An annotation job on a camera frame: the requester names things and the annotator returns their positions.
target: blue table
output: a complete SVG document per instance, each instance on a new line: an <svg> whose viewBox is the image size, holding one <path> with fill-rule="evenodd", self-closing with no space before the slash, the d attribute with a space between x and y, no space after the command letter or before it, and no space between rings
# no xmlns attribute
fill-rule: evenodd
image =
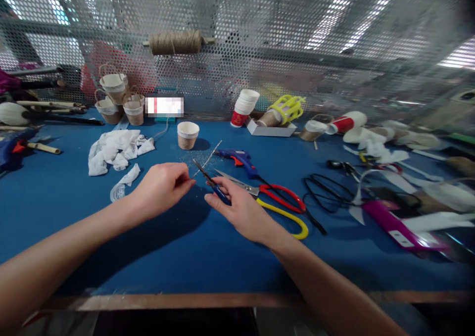
<svg viewBox="0 0 475 336"><path fill-rule="evenodd" d="M357 162L343 150L341 137L322 136L318 150L298 137L253 137L246 128L224 122L198 122L195 149L177 145L176 125L156 142L156 150L131 160L125 171L111 167L106 175L88 176L88 153L110 126L48 125L40 135L56 140L49 145L64 153L35 151L23 167L0 179L0 262L41 239L104 208L112 187L133 164L141 174L126 187L130 193L153 164L204 162L216 144L245 149L269 182L299 196L306 191L302 178L322 173L344 184L354 184L341 171L325 167L327 159ZM152 137L164 125L146 121L138 127ZM440 162L416 156L410 163L427 172L447 176ZM211 158L206 169L227 172L249 181L232 160ZM158 218L124 233L102 246L58 290L50 308L77 310L140 307L199 307L283 305L298 300L296 287L266 248L247 241L223 216L203 200L210 188L201 174L182 201ZM345 209L330 215L310 206L328 236L301 216L310 229L303 243L376 299L406 302L447 300L472 289L472 270L462 263L420 259L400 249L368 216L360 225ZM290 232L298 227L273 214Z"/></svg>

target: blue tablecloth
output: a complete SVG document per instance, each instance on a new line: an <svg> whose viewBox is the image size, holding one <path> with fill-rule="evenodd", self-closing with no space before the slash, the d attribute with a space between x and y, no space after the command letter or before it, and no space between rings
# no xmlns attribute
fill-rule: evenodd
<svg viewBox="0 0 475 336"><path fill-rule="evenodd" d="M302 178L311 173L354 186L342 171L325 166L328 159L357 162L357 157L343 150L341 137L322 136L319 149L314 150L312 143L298 137L253 137L246 128L236 129L229 123L198 123L194 150L178 147L176 125L171 125L157 140L156 150L131 160L125 171L110 168L97 177L88 176L89 149L111 126L43 128L40 135L57 138L49 144L64 153L35 151L24 158L20 170L0 179L0 262L107 206L110 190L133 164L139 164L141 174L131 188L126 187L126 193L153 164L185 162L194 174L192 159L203 163L220 140L220 148L249 151L252 163L267 181L299 196L306 192ZM152 137L164 127L146 121L138 129ZM447 176L436 160L414 154L410 164ZM214 168L258 185L235 168L232 160L213 157L206 169L212 172ZM207 192L210 188L201 174L197 175L197 185L177 206L106 243L73 273L58 295L295 291L270 251L247 241L223 216L210 210L203 200ZM310 229L303 243L364 290L466 290L475 284L468 265L420 259L399 248L368 216L362 226L345 209L336 214L314 206L309 209L329 234L322 236L300 215ZM290 220L271 214L289 231L297 231Z"/></svg>

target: wooden table edge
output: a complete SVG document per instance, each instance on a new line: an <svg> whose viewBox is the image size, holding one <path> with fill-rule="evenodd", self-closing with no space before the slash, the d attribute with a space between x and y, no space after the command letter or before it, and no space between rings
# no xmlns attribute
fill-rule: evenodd
<svg viewBox="0 0 475 336"><path fill-rule="evenodd" d="M376 302L442 303L461 302L468 291L372 291ZM184 309L222 307L290 307L304 303L297 294L200 293L200 294L115 294L86 297L55 297L42 311L98 311L129 309Z"/></svg>

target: perforated metal mesh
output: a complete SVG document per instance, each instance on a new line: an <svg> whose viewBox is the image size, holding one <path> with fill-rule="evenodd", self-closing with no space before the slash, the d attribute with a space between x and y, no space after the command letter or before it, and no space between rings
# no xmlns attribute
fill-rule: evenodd
<svg viewBox="0 0 475 336"><path fill-rule="evenodd" d="M292 94L307 97L306 117L360 109L410 120L474 84L471 0L4 1L18 18L3 10L2 69L39 57L81 70L46 98L93 100L109 61L142 93L175 89L186 113L215 118L249 87L260 110ZM150 33L185 30L216 44L157 57L142 46Z"/></svg>

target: blue scissors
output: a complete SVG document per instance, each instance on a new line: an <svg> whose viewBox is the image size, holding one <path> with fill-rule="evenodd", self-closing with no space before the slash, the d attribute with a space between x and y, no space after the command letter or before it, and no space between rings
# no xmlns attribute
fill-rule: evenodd
<svg viewBox="0 0 475 336"><path fill-rule="evenodd" d="M206 173L203 168L201 167L201 165L193 159L193 162L196 164L196 166L198 167L198 169L200 170L201 173L203 173L203 176L205 177L205 179L207 180L207 182L209 183L209 185L211 186L211 188L213 189L213 191L216 193L216 195L219 197L219 199L221 199L222 202L224 202L226 205L229 205L231 206L231 202L229 201L229 199L226 197L226 195L224 195L224 193L219 189L219 186L218 184L216 184L211 178L210 176L208 175L208 173Z"/></svg>

